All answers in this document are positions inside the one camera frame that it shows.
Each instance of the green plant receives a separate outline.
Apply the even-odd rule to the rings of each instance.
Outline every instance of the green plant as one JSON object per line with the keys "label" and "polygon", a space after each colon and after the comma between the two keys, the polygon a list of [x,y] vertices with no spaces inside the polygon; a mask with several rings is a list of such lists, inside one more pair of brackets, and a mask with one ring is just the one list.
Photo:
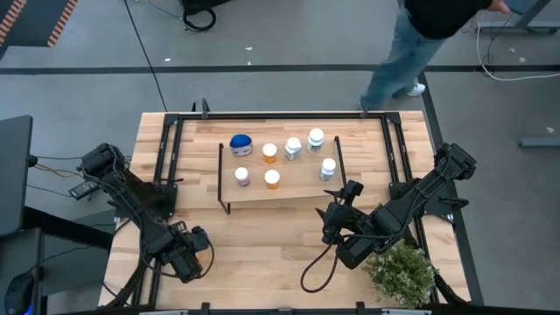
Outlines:
{"label": "green plant", "polygon": [[437,272],[421,249],[412,248],[404,241],[383,255],[371,255],[364,270],[377,290],[409,309],[427,301]]}

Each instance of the white cable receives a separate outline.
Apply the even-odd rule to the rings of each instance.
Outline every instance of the white cable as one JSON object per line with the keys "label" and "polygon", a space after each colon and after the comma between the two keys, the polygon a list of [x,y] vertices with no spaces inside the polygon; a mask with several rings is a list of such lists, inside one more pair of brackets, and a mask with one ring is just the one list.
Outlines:
{"label": "white cable", "polygon": [[511,79],[498,78],[498,77],[494,76],[493,74],[491,74],[488,71],[488,69],[484,65],[484,62],[482,62],[482,57],[480,57],[480,27],[478,27],[478,31],[476,33],[476,52],[479,55],[479,62],[480,62],[480,65],[482,66],[482,69],[484,69],[484,71],[486,72],[486,74],[490,78],[492,78],[496,81],[508,82],[508,81],[521,81],[521,80],[529,80],[529,79],[549,79],[549,78],[554,78],[554,77],[560,76],[560,73],[549,74],[549,75],[535,75],[535,76],[527,76],[527,77],[511,78]]}

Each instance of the blue jeans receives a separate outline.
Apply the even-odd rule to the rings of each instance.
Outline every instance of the blue jeans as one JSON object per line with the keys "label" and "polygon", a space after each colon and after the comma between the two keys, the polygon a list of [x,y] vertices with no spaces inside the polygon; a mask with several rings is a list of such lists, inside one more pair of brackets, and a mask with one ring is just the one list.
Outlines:
{"label": "blue jeans", "polygon": [[444,39],[429,39],[412,26],[409,13],[402,9],[396,19],[391,53],[375,70],[366,93],[360,98],[364,110],[380,109],[389,98],[412,91],[414,79],[436,54]]}

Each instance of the desk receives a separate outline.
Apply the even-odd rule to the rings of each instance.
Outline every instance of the desk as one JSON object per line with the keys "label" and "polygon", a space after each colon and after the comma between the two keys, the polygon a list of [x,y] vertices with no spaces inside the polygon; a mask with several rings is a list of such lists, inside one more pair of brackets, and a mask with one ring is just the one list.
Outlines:
{"label": "desk", "polygon": [[[140,122],[131,170],[145,181],[152,181],[154,177],[164,117],[163,113],[143,114]],[[400,117],[411,169],[414,176],[422,177],[433,167],[423,113],[401,112]],[[175,176],[184,181],[177,183],[177,208],[170,222],[185,221],[189,228],[202,226],[215,246],[216,261],[204,279],[188,284],[161,277],[157,309],[199,309],[203,302],[211,303],[212,309],[354,308],[356,301],[365,302],[368,308],[396,306],[395,301],[386,298],[378,301],[380,295],[364,271],[349,270],[341,264],[330,285],[320,293],[307,294],[299,287],[304,267],[325,248],[321,243],[322,221],[313,208],[325,208],[332,198],[236,203],[232,205],[231,215],[223,212],[216,199],[220,142],[228,143],[240,129],[251,132],[257,142],[282,142],[288,137],[305,139],[315,127],[325,131],[325,138],[339,136],[348,179],[364,184],[362,195],[354,202],[356,207],[368,211],[389,200],[391,176],[379,122],[368,119],[217,120],[212,119],[212,115],[208,120],[189,120],[182,125]],[[170,133],[167,141],[163,174],[167,174],[169,168],[173,134]],[[395,146],[397,137],[393,128],[390,137]],[[398,154],[395,157],[400,179],[404,179],[400,157]],[[462,298],[469,299],[452,226],[434,216],[425,216],[423,224],[434,265]],[[135,269],[138,236],[138,229],[133,225],[115,235],[105,276],[109,288],[119,290]],[[209,251],[199,255],[205,266],[209,258]],[[307,286],[317,287],[325,281],[333,258],[332,251],[310,271]],[[172,269],[165,267],[164,271],[172,272]],[[148,270],[141,303],[148,301],[150,279]],[[100,305],[111,299],[103,290]]]}
{"label": "desk", "polygon": [[511,11],[518,17],[508,22],[478,22],[481,31],[522,31],[528,34],[555,34],[560,29],[558,22],[534,22],[541,11],[550,4],[551,0],[507,0]]}

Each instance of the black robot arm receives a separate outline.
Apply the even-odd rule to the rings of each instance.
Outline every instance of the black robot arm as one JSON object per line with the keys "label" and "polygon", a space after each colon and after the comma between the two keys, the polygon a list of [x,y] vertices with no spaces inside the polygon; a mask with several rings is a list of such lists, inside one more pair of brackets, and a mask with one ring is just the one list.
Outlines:
{"label": "black robot arm", "polygon": [[84,156],[79,170],[85,180],[98,183],[140,229],[140,250],[146,264],[152,258],[163,265],[170,263],[184,284],[201,276],[196,253],[210,245],[206,232],[201,227],[189,232],[183,221],[166,222],[175,207],[174,183],[143,182],[129,171],[118,148],[106,143]]}
{"label": "black robot arm", "polygon": [[[469,179],[475,171],[476,160],[458,145],[445,143],[434,157],[434,169],[424,178],[410,181],[386,205],[379,205],[370,214],[352,206],[363,185],[350,180],[339,192],[326,191],[335,196],[323,212],[317,209],[323,226],[323,242],[338,244],[337,256],[349,268],[356,268],[372,252],[382,254],[403,238],[406,227],[415,214],[424,210],[426,202],[448,181]],[[336,198],[342,198],[340,204]],[[346,228],[353,234],[341,235]]]}

